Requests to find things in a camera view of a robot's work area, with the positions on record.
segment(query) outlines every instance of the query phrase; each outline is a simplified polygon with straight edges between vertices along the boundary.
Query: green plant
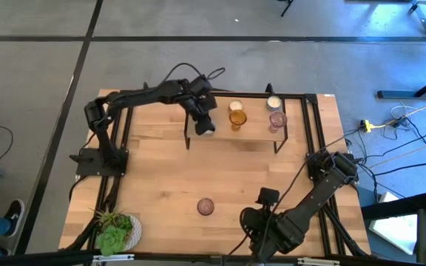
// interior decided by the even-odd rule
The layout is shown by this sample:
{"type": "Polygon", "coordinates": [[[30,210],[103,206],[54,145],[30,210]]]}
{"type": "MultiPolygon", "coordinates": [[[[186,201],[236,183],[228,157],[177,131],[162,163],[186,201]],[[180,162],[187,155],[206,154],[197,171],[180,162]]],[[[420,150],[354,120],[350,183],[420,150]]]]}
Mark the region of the green plant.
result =
{"type": "Polygon", "coordinates": [[[109,225],[96,238],[96,245],[100,247],[103,256],[111,256],[114,253],[123,251],[126,235],[126,230],[109,225]]]}
{"type": "Polygon", "coordinates": [[[96,238],[96,245],[103,256],[111,256],[123,251],[126,240],[131,236],[132,223],[129,216],[109,211],[96,211],[101,233],[96,238]]]}

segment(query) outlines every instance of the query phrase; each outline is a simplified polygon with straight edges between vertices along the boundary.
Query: succulent plant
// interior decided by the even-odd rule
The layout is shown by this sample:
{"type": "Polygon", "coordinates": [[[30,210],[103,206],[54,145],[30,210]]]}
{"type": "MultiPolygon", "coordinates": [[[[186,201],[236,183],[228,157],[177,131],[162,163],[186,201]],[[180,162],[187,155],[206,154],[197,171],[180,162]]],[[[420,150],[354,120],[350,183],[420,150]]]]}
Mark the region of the succulent plant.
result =
{"type": "Polygon", "coordinates": [[[123,251],[126,235],[126,230],[109,225],[96,238],[96,245],[101,249],[103,256],[111,256],[114,253],[123,251]]]}

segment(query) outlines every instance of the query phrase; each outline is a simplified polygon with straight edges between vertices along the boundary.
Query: amber glass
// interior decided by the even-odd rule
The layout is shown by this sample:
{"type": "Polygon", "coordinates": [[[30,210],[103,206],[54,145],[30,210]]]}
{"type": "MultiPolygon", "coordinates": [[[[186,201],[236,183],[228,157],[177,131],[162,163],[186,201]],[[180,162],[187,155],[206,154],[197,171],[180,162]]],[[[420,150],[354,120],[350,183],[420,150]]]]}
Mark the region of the amber glass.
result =
{"type": "Polygon", "coordinates": [[[231,122],[231,130],[239,131],[241,126],[248,120],[246,113],[242,110],[233,110],[229,113],[229,121],[231,122]]]}

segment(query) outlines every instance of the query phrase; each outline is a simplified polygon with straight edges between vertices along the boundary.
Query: potted plant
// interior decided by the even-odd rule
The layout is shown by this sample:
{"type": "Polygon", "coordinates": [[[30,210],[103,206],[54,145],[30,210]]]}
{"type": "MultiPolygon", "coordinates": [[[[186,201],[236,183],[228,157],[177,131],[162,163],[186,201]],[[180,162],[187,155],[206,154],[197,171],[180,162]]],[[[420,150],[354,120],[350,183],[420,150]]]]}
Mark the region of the potted plant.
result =
{"type": "Polygon", "coordinates": [[[101,227],[96,245],[103,256],[133,248],[141,238],[141,223],[133,215],[96,211],[101,227]]]}

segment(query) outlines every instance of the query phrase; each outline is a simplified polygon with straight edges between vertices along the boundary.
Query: white pot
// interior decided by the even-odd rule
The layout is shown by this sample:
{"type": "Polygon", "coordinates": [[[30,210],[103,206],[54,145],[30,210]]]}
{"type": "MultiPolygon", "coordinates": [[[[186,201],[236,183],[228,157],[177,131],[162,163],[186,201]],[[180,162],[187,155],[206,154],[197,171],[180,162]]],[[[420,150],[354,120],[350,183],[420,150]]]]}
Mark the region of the white pot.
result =
{"type": "Polygon", "coordinates": [[[141,234],[142,234],[142,225],[141,222],[139,222],[139,219],[134,217],[131,214],[123,214],[129,217],[132,224],[132,232],[131,237],[127,240],[126,244],[124,245],[124,251],[132,249],[136,244],[141,240],[141,234]]]}

